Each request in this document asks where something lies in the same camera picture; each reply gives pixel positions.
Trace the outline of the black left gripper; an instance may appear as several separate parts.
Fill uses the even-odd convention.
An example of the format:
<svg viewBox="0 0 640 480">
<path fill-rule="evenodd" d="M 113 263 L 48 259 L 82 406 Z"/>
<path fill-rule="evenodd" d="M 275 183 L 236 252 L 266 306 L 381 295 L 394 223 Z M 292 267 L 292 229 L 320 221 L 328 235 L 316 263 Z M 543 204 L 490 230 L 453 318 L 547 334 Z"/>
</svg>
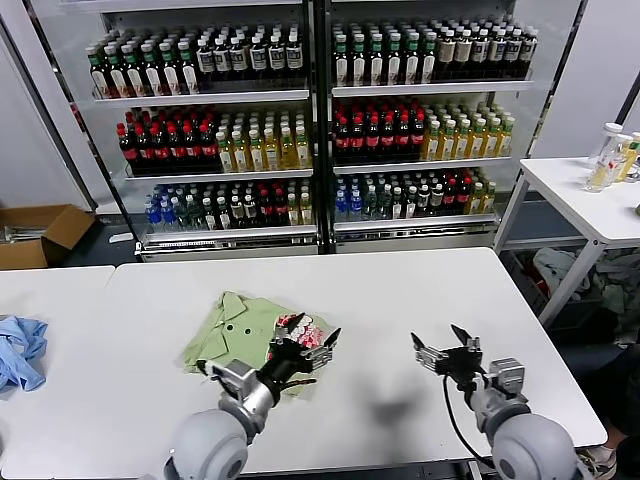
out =
<svg viewBox="0 0 640 480">
<path fill-rule="evenodd" d="M 301 325 L 305 313 L 281 315 L 274 324 L 271 356 L 259 369 L 259 381 L 272 395 L 302 385 L 312 384 L 312 379 L 291 380 L 297 373 L 309 374 L 312 369 L 320 369 L 333 358 L 333 350 L 338 342 L 341 328 L 333 331 L 319 347 L 311 350 L 301 345 L 300 337 L 305 328 Z"/>
</svg>

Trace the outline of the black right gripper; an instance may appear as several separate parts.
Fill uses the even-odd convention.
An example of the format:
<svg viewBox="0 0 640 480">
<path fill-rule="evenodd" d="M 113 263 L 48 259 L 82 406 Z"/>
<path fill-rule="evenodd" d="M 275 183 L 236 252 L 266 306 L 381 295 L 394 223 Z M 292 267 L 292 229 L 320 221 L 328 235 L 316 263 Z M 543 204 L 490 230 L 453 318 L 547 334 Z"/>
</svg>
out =
<svg viewBox="0 0 640 480">
<path fill-rule="evenodd" d="M 482 352 L 480 339 L 473 337 L 467 330 L 455 324 L 451 329 L 464 347 L 456 347 L 440 352 L 426 346 L 415 332 L 411 333 L 416 361 L 426 369 L 435 369 L 439 376 L 448 376 L 458 389 L 471 387 L 477 375 L 484 375 L 481 366 Z"/>
</svg>

